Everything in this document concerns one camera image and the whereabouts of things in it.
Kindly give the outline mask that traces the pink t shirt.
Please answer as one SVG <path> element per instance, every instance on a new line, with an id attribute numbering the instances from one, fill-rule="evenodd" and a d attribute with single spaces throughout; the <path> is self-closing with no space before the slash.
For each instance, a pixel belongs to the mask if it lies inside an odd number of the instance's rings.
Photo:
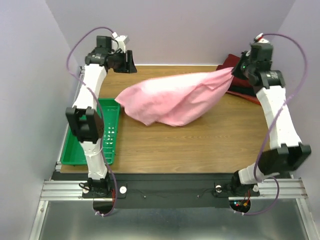
<path id="1" fill-rule="evenodd" d="M 151 78 L 124 89 L 116 98 L 125 113 L 150 126 L 180 127 L 215 106 L 229 89 L 232 68 Z"/>

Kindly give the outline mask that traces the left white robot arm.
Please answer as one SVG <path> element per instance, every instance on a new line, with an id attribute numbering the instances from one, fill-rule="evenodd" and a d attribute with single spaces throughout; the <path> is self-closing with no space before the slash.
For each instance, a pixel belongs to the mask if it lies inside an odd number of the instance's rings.
<path id="1" fill-rule="evenodd" d="M 107 73 L 137 72 L 126 35 L 97 36 L 96 47 L 85 57 L 84 77 L 79 94 L 65 115 L 72 134 L 84 152 L 88 180 L 80 186 L 85 196 L 109 197 L 112 184 L 103 154 L 105 124 L 98 95 Z"/>

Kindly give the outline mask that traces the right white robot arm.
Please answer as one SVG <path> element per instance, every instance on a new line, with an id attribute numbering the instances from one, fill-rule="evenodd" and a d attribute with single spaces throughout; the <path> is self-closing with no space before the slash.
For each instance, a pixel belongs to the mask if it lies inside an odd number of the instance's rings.
<path id="1" fill-rule="evenodd" d="M 283 74 L 272 70 L 273 46 L 263 39 L 250 45 L 250 50 L 241 54 L 232 69 L 236 78 L 247 80 L 256 88 L 255 95 L 262 107 L 268 133 L 256 162 L 236 171 L 230 182 L 230 190 L 242 195 L 254 185 L 278 174 L 297 170 L 310 156 L 310 145 L 303 144 L 294 127 L 288 108 L 288 98 Z"/>

